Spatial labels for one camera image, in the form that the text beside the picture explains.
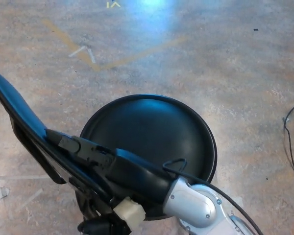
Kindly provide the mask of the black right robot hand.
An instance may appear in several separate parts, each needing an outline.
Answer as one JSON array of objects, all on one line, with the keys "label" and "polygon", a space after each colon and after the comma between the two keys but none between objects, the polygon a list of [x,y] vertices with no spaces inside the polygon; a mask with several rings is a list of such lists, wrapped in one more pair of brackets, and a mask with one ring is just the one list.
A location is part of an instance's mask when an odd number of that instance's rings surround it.
[{"label": "black right robot hand", "polygon": [[97,184],[99,199],[76,194],[78,206],[85,219],[108,214],[107,207],[130,197],[142,205],[146,220],[161,220],[169,216],[163,203],[173,183],[173,177],[145,159],[124,149],[109,149],[88,139],[69,136],[45,129],[44,140],[58,148],[66,159],[92,176]]}]

